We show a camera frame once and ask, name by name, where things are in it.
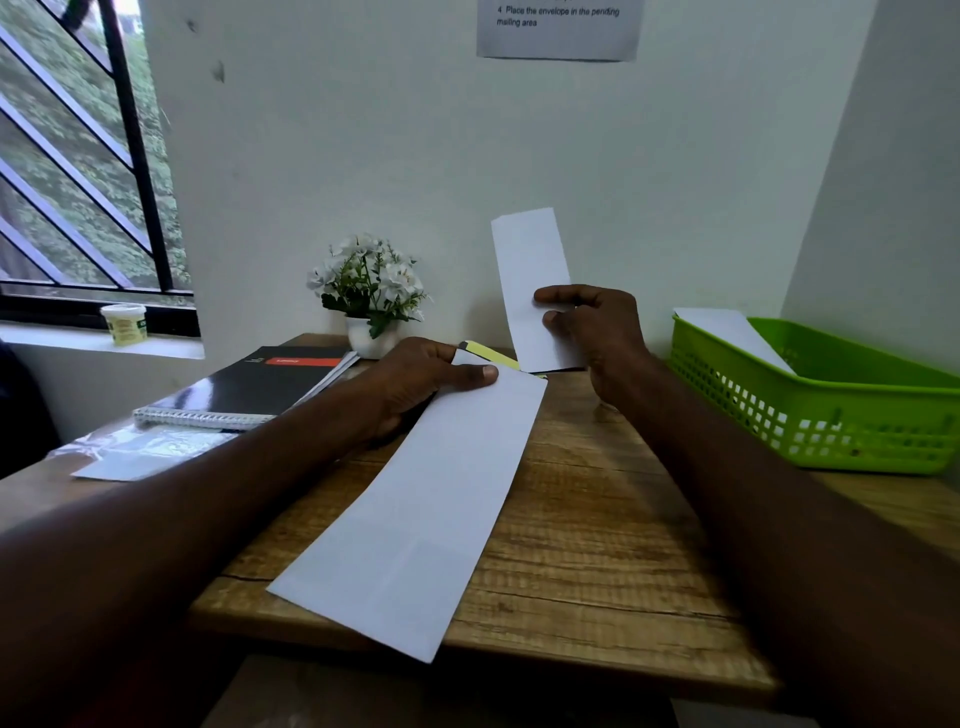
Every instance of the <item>red label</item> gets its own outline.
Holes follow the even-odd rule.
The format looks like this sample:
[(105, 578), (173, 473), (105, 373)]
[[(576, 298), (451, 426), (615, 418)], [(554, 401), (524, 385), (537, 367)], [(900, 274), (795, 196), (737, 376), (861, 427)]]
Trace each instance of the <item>red label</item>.
[(277, 364), (283, 367), (335, 367), (340, 363), (340, 359), (290, 359), (282, 356), (275, 356), (273, 359), (267, 359), (266, 363)]

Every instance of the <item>spiral binding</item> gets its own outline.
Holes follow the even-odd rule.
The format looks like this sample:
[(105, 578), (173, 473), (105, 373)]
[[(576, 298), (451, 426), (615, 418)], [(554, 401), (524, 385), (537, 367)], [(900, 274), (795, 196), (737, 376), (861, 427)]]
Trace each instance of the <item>spiral binding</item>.
[(274, 415), (238, 415), (229, 412), (188, 412), (166, 407), (140, 407), (133, 410), (138, 425), (186, 425), (209, 429), (248, 430), (263, 425)]

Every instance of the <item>clear plastic bag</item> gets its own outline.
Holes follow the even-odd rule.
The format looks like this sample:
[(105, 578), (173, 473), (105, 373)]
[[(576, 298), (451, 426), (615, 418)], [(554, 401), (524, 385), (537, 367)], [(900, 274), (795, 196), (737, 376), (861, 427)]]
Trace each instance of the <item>clear plastic bag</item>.
[(135, 425), (102, 428), (52, 450), (47, 457), (79, 452), (94, 462), (73, 473), (97, 480), (139, 480), (160, 473), (237, 436), (182, 425)]

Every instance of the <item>spiral notebook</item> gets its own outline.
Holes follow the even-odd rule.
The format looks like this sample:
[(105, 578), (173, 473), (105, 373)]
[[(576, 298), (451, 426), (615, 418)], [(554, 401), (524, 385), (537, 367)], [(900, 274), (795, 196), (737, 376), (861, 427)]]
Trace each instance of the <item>spiral notebook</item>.
[(346, 347), (261, 347), (170, 397), (133, 410), (138, 425), (247, 430), (321, 392), (360, 357)]

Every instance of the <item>green basket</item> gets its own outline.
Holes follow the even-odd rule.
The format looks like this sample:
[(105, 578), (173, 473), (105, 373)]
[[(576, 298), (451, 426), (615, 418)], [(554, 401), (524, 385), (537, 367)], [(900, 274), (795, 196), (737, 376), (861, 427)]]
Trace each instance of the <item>green basket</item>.
[(960, 377), (789, 321), (749, 321), (796, 375), (676, 316), (671, 368), (803, 468), (948, 465), (960, 446)]

